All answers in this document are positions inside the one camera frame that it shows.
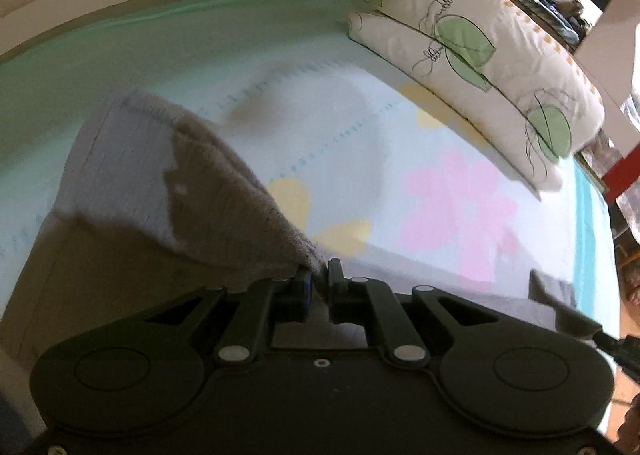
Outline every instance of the turquoise stripe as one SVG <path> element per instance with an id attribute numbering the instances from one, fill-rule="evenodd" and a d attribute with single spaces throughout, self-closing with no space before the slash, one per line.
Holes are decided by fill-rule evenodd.
<path id="1" fill-rule="evenodd" d="M 596 296 L 596 240 L 593 232 L 592 186 L 577 163 L 575 169 L 574 287 L 578 310 L 594 317 Z"/>

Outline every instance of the bed sheet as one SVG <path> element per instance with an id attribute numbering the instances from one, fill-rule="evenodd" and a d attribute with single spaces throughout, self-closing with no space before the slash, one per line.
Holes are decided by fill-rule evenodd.
<path id="1" fill-rule="evenodd" d="M 571 161 L 560 193 L 534 193 L 469 123 L 348 39 L 346 16 L 363 7 L 184 0 L 2 64 L 0 311 L 87 111 L 138 86 L 211 120 L 347 275 L 526 297 L 536 268 L 573 281 L 578 307 L 617 334 L 602 197 Z"/>

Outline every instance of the pink flower print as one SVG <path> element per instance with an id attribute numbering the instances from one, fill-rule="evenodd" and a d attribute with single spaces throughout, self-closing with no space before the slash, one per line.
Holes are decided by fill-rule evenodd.
<path id="1" fill-rule="evenodd" d="M 419 252 L 456 242 L 459 275 L 494 281 L 497 245 L 506 254 L 517 250 L 510 224 L 518 206 L 497 192 L 499 180 L 493 164 L 467 162 L 453 149 L 444 152 L 440 164 L 411 172 L 405 189 L 417 197 L 419 207 L 402 225 L 401 246 Z"/>

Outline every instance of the light blue bed sheet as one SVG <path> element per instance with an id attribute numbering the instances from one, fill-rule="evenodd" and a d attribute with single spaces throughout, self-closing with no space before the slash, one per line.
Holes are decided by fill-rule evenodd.
<path id="1" fill-rule="evenodd" d="M 213 121 L 296 225 L 366 270 L 348 275 L 526 297 L 541 269 L 573 281 L 579 308 L 617 334 L 602 197 L 573 162 L 560 193 L 533 193 L 450 108 L 348 39 L 346 16 L 363 7 L 184 0 L 0 65 L 0 311 L 83 119 L 135 86 Z"/>

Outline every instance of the orange floor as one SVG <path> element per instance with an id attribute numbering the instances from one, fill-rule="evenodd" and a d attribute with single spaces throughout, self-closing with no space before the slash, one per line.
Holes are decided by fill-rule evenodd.
<path id="1" fill-rule="evenodd" d="M 631 334 L 640 337 L 640 327 L 629 315 L 629 311 L 624 303 L 620 303 L 620 337 Z M 616 386 L 613 393 L 613 401 L 611 406 L 611 416 L 609 418 L 609 427 L 607 428 L 607 438 L 610 441 L 618 439 L 618 428 L 625 420 L 626 411 L 629 409 L 631 400 L 640 393 L 640 387 L 631 379 L 626 377 L 620 369 L 616 372 Z"/>

